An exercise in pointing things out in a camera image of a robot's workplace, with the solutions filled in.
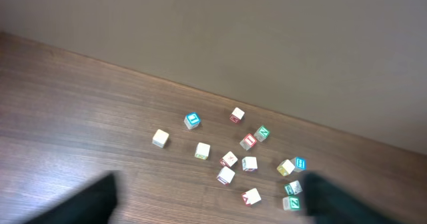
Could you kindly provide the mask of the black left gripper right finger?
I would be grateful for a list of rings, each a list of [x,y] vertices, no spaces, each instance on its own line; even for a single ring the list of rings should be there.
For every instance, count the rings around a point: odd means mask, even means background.
[[[315,223],[397,224],[316,173],[304,175],[303,189],[306,215]]]

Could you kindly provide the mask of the red drawing wooden block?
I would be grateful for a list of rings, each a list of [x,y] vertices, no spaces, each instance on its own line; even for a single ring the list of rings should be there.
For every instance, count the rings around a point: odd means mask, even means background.
[[[231,168],[237,162],[238,162],[238,158],[231,151],[227,152],[220,159],[220,164],[224,167],[229,167],[229,168]]]

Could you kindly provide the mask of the yellow edged wooden block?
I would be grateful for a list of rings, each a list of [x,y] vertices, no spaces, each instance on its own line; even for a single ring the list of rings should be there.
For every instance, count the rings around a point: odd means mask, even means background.
[[[210,145],[206,143],[198,143],[195,150],[195,157],[206,160],[209,157]]]

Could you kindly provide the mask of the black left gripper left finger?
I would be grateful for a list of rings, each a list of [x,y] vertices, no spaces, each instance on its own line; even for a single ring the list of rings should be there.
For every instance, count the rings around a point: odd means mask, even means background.
[[[110,171],[24,224],[106,224],[117,206],[117,174]]]

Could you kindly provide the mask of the white red striped block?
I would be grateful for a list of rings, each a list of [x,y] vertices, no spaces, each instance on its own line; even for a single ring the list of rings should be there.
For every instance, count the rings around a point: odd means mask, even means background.
[[[223,167],[218,173],[216,179],[223,185],[229,185],[232,182],[235,174],[236,173],[229,167]]]

